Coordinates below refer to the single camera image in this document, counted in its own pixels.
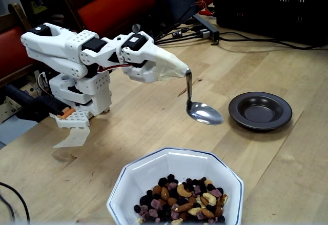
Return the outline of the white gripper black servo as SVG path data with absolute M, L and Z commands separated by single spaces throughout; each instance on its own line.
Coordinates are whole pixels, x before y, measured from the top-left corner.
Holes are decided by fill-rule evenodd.
M 130 64 L 123 67 L 122 71 L 131 80 L 142 83 L 152 83 L 157 81 L 156 62 L 163 59 L 163 49 L 154 45 L 151 36 L 141 31 L 131 32 L 127 35 L 116 37 L 116 53 L 121 53 L 124 58 L 123 64 Z

